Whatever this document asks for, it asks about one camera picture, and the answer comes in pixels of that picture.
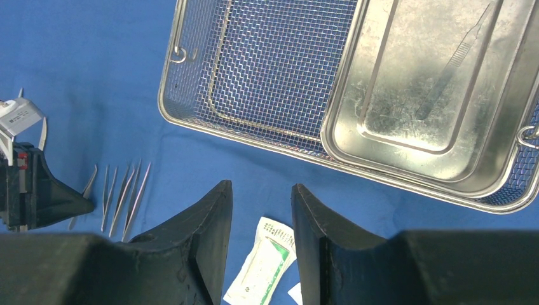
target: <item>blue cloth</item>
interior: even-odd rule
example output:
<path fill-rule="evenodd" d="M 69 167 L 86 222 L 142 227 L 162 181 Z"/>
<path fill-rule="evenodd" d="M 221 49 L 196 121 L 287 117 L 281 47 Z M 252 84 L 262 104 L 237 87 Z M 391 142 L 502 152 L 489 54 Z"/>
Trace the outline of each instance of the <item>blue cloth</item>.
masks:
<path fill-rule="evenodd" d="M 0 1 L 0 98 L 16 97 L 23 86 L 47 115 L 46 159 L 56 178 L 82 190 L 99 166 L 92 196 L 99 205 L 75 231 L 102 235 L 104 168 L 120 166 L 121 177 L 126 162 L 139 158 L 153 169 L 132 236 L 184 210 L 220 180 L 233 181 L 223 293 L 253 246 L 261 216 L 292 225 L 290 190 L 298 182 L 385 237 L 410 228 L 539 227 L 537 204 L 490 215 L 165 122 L 156 96 L 174 6 L 174 0 Z M 37 144 L 40 129 L 17 139 Z M 65 232 L 67 221 L 36 231 Z M 294 304 L 287 291 L 298 281 L 293 264 L 272 304 Z"/>

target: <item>white package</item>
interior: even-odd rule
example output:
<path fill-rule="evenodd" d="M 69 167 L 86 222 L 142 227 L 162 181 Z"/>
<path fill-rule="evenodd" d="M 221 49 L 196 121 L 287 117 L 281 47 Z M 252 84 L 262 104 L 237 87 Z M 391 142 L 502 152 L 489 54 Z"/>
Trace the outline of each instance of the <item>white package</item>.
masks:
<path fill-rule="evenodd" d="M 296 260 L 294 231 L 262 217 L 254 246 L 223 299 L 230 305 L 267 305 L 284 272 Z"/>
<path fill-rule="evenodd" d="M 288 294 L 293 298 L 297 305 L 303 305 L 303 298 L 301 297 L 301 283 L 297 283 L 288 291 Z"/>

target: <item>metal basket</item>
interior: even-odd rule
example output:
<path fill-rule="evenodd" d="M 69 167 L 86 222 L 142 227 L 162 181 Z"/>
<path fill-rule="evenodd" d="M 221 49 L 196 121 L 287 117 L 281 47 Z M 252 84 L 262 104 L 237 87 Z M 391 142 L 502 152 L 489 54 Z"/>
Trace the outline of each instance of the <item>metal basket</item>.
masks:
<path fill-rule="evenodd" d="M 537 195 L 539 105 L 530 111 L 510 176 L 465 198 L 337 162 L 320 127 L 357 0 L 178 0 L 159 91 L 171 123 L 352 173 L 446 202 L 504 214 Z"/>

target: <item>metal tray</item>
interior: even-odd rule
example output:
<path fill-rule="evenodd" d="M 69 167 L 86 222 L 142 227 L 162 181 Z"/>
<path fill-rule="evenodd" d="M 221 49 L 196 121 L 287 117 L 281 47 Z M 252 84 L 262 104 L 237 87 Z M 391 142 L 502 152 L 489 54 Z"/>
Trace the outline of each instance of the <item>metal tray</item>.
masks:
<path fill-rule="evenodd" d="M 372 0 L 322 128 L 333 158 L 467 197 L 502 187 L 539 71 L 534 0 Z"/>
<path fill-rule="evenodd" d="M 538 191 L 539 140 L 531 138 L 539 107 L 522 123 L 523 144 L 515 148 L 504 186 L 486 197 L 458 196 L 326 153 L 322 118 L 363 6 L 356 0 L 179 0 L 158 94 L 160 112 L 177 125 L 457 205 L 499 214 L 525 207 Z"/>

